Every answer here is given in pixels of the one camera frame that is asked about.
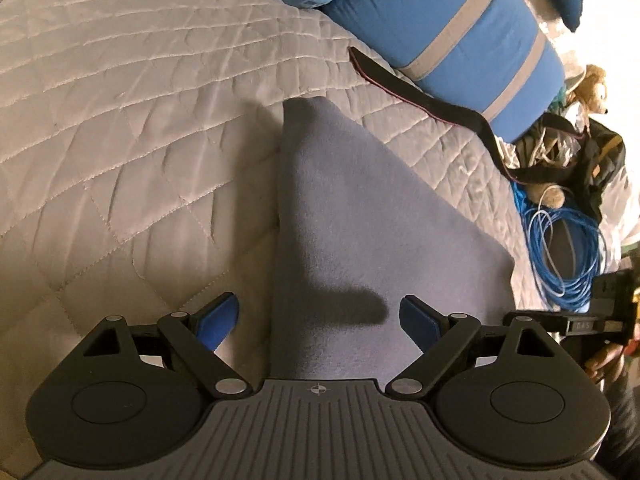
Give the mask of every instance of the quilted bedspread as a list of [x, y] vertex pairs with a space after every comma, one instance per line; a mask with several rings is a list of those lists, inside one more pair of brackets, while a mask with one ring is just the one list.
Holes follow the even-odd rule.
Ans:
[[38, 463], [26, 403], [106, 315], [150, 323], [234, 291], [218, 352], [264, 376], [289, 97], [327, 96], [387, 143], [513, 255], [516, 304], [542, 307], [481, 142], [366, 83], [350, 45], [379, 59], [278, 0], [0, 2], [0, 470]]

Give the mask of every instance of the black device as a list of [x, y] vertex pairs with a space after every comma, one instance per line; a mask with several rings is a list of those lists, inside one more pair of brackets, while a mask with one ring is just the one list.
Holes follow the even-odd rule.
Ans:
[[[375, 380], [253, 390], [212, 351], [237, 314], [227, 293], [156, 325], [101, 321], [31, 397], [44, 463], [27, 478], [610, 478], [590, 462], [609, 405], [530, 317], [482, 326], [407, 296], [401, 325], [424, 354], [382, 392]], [[482, 356], [497, 359], [474, 367]]]
[[549, 333], [560, 338], [561, 346], [581, 366], [607, 342], [626, 346], [634, 336], [638, 305], [634, 302], [636, 277], [625, 269], [601, 274], [591, 283], [591, 299], [586, 314], [518, 310], [503, 320], [509, 324], [517, 316], [529, 316]]

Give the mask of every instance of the gray fleece blanket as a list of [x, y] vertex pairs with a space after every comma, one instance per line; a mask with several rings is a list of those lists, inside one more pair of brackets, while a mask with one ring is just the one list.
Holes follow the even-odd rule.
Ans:
[[284, 102], [278, 215], [273, 377], [384, 387], [420, 355], [407, 294], [488, 324], [515, 308], [507, 251], [326, 98]]

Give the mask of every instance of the coiled blue cable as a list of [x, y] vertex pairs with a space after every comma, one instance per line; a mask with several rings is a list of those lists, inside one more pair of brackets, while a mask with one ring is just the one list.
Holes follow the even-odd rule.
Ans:
[[[512, 182], [511, 187], [522, 219], [531, 266], [537, 275], [536, 286], [540, 296], [549, 308], [557, 305], [563, 310], [586, 312], [589, 309], [591, 282], [600, 273], [602, 234], [598, 225], [580, 210], [568, 206], [549, 209], [533, 204], [516, 183]], [[582, 257], [576, 261], [575, 274], [570, 279], [562, 278], [554, 267], [545, 240], [545, 232], [551, 230], [552, 234], [553, 224], [559, 220], [566, 222], [574, 245], [579, 244], [581, 249]]]

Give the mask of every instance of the black strap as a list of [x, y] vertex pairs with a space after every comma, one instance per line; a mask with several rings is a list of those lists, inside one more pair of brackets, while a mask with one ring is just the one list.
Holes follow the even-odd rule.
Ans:
[[[417, 106], [431, 117], [449, 124], [464, 126], [475, 132], [485, 148], [489, 151], [495, 167], [508, 180], [520, 184], [533, 184], [543, 182], [555, 182], [564, 184], [569, 181], [575, 169], [575, 164], [567, 168], [555, 168], [543, 164], [536, 164], [530, 168], [507, 168], [500, 155], [500, 149], [495, 141], [494, 132], [488, 121], [475, 110], [453, 105], [425, 94], [415, 86], [403, 81], [399, 77], [386, 70], [371, 58], [365, 56], [355, 47], [349, 48], [351, 63], [364, 79], [379, 86], [389, 94], [404, 102]], [[546, 112], [542, 115], [542, 126], [554, 128], [567, 133], [577, 139], [584, 136], [578, 134], [574, 126], [565, 118]]]

